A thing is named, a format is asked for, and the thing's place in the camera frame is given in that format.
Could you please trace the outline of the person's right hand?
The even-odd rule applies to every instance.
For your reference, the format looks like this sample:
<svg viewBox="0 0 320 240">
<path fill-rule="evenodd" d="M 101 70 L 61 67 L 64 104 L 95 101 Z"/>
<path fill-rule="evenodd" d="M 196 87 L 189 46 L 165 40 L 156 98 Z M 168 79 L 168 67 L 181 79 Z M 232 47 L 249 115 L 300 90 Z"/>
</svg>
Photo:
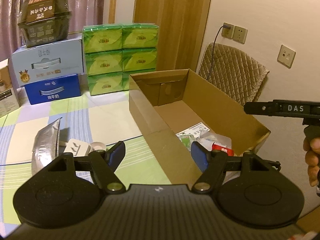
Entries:
<svg viewBox="0 0 320 240">
<path fill-rule="evenodd" d="M 308 142 L 305 138 L 303 149 L 306 152 L 305 163 L 308 165 L 309 184 L 311 187 L 314 187 L 319 182 L 317 174 L 319 172 L 320 139 L 315 138 Z"/>
</svg>

